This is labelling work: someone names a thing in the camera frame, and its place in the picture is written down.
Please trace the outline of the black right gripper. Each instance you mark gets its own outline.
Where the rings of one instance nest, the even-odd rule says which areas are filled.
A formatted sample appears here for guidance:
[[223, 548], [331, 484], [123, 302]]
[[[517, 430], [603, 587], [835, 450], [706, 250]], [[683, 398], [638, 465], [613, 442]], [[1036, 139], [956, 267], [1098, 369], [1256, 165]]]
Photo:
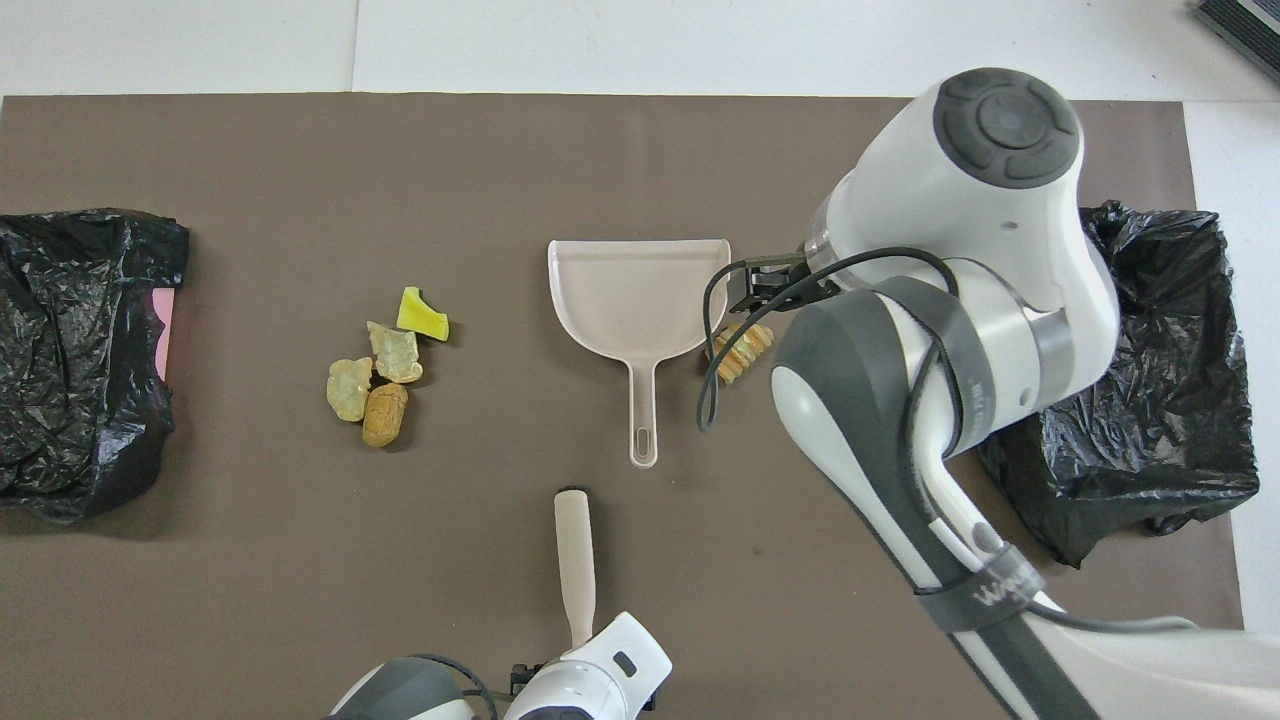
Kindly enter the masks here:
[[733, 270], [728, 278], [728, 313], [750, 313], [751, 319], [791, 313], [801, 301], [833, 296], [836, 284], [814, 281], [804, 252], [754, 258], [751, 265]]

